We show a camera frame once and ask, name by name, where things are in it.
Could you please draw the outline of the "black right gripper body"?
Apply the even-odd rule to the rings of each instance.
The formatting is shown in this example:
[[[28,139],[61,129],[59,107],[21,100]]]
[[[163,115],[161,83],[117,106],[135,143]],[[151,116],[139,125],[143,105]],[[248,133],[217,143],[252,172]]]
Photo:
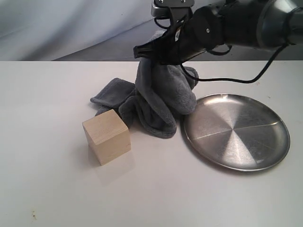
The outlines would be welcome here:
[[[170,9],[168,15],[154,18],[168,19],[170,26],[160,37],[135,46],[135,58],[180,65],[225,43],[222,20],[209,6],[196,11]]]

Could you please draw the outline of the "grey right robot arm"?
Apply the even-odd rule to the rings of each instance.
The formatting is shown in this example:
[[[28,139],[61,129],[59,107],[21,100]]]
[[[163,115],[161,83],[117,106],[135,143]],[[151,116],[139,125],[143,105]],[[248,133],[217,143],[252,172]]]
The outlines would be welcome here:
[[[134,47],[135,58],[180,65],[226,45],[262,50],[303,42],[303,9],[290,0],[222,0],[192,10],[192,0],[155,0],[152,16],[167,19],[164,34]]]

